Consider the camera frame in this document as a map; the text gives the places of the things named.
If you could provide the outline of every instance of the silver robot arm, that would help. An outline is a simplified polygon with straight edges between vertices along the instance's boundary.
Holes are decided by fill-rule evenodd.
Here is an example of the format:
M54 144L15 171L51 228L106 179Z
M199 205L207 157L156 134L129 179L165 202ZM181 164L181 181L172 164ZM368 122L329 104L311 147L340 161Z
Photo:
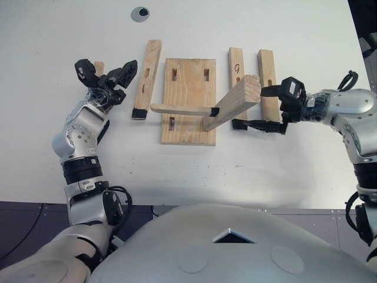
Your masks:
M281 85L263 88L261 94L278 96L282 101L282 123L260 120L244 123L266 132L285 134L288 123L310 121L331 126L340 133L358 180L357 192L346 205L346 219L363 241L377 248L377 95L369 90L351 90L357 79L357 73L350 71L337 90L306 94L304 84L289 77ZM349 211L357 198L365 203L356 206L355 224ZM373 261L377 271L377 249L372 251L368 264Z
M34 255L3 269L0 282L29 282L30 278L33 282L86 282L107 256L109 241L130 213L131 196L122 187L109 187L102 175L97 145L110 124L107 114L125 98L114 87L127 88L136 75L137 62L99 78L88 60L79 60L75 68L88 94L52 142L67 182L71 226ZM129 211L123 212L117 192L127 195Z

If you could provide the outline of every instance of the cable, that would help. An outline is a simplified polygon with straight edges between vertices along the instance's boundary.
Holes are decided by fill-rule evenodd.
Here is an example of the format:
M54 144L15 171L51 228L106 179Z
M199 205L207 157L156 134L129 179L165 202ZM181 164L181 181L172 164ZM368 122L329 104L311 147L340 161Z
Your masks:
M15 246L14 246L9 252L7 252L5 255L3 255L3 256L0 258L0 260L6 258L8 255L10 255L11 253L13 253L13 251L16 250L16 249L20 246L20 244L22 244L22 243L24 242L24 240L26 240L26 238L30 235L31 231L34 229L35 225L36 225L37 222L38 222L39 217L40 217L41 214L42 214L43 206L44 206L44 203L41 203L41 207L39 208L37 218L35 218L33 225L31 226L31 228L29 229L29 231L26 233L26 235L25 235L25 236L22 238L22 240L19 241L18 244L15 245Z
M113 237L119 233L120 229L122 229L122 227L125 225L125 223L128 221L128 219L129 219L129 217L131 215L131 211L132 211L132 197L127 192L127 190L125 188L123 188L122 186L112 186L112 187L109 187L108 190L112 190L113 192L124 193L126 195L126 197L127 197L127 200L126 200L127 210L126 210L126 212L125 212L122 220L120 221L119 225L111 233L110 240L112 240Z
M356 72L350 70L348 74L344 77L344 79L340 82L338 86L339 91L347 91L350 90L358 81L359 75Z
M348 225L353 229L355 230L357 233L359 233L359 229L356 227L356 225L354 224L354 222L352 221L351 217L349 216L349 211L351 210L351 207L353 205L353 203L355 202L355 200L359 197L359 193L358 192L355 192L350 198L349 200L346 202L346 220L347 220L347 223Z
M158 215L157 213L155 213L154 211L153 211L153 205L151 205L151 211L152 211L152 214L154 215L154 216L156 216L156 217L159 217L160 215Z

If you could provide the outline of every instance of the wooden block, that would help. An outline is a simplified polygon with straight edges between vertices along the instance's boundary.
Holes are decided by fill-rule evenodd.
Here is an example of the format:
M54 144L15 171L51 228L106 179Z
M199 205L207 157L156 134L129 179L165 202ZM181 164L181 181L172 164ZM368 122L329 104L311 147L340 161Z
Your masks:
M164 104L213 107L216 60L166 59ZM162 144L214 146L216 130L203 131L202 117L163 114Z
M203 131L210 131L236 117L241 112L260 102L261 86L257 75L245 75L216 104L220 109L216 117L203 118Z
M230 47L228 51L229 58L229 86L234 87L244 76L243 69L243 51L241 48ZM247 112L238 114L236 119L247 120Z
M151 104L151 110L157 113L179 114L191 116L216 116L219 113L218 108L212 107L196 107L196 106L178 106L166 104Z
M104 73L105 63L101 61L94 62L94 68L95 68L95 75L97 77L100 77Z
M147 118L162 46L161 40L149 40L148 42L135 97L134 110L132 113L133 120L145 120Z
M258 67L262 87L276 85L275 64L271 50L259 50ZM266 121L280 121L278 97L261 97L262 117Z

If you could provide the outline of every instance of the wood grain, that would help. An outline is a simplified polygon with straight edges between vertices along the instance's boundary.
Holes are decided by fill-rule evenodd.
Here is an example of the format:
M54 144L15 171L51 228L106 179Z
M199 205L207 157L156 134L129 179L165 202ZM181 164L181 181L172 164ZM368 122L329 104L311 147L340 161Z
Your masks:
M229 86L231 89L244 76L242 49L230 47L228 51L228 59L229 59ZM247 120L247 112L244 111L238 114L235 118L240 119L240 120Z
M273 61L273 51L259 50L258 67L260 84L262 87L276 85L275 64ZM280 121L279 99L278 97L261 97L262 117L266 121Z
M161 40L149 40L147 50L145 51L143 68L140 73L140 81L135 97L134 109L149 110L161 49ZM132 116L133 120L144 120L145 118L146 116Z
M166 59L164 104L213 107L215 103L216 60ZM203 131L202 117L163 114L161 143L214 146L216 132Z
M261 86L257 75L245 75L216 104L220 109L216 117L203 118L203 131L210 131L236 117L241 112L260 102Z
M97 77L100 77L104 73L105 63L101 61L94 62L94 68L95 68L95 75Z
M157 113L191 116L210 116L212 113L212 107L178 106L155 103L151 104L151 110Z

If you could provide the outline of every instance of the table surface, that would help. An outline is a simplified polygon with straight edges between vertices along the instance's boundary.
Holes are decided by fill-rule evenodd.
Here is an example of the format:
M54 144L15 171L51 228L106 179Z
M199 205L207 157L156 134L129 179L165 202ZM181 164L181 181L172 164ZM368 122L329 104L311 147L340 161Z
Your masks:
M131 20L144 5L150 17ZM86 89L80 58L105 71L136 59L161 39L153 103L162 103L166 58L213 58L217 101L229 89L227 51L243 48L246 74L259 49L274 51L277 81L294 76L314 93L336 88L349 71L368 79L347 0L332 1L1 1L0 200L64 203L65 180L51 147ZM287 135L217 128L216 147L160 144L161 114L132 121L139 77L99 146L104 174L137 205L216 202L243 206L342 208L356 178L340 135L298 123ZM260 107L249 110L260 119Z

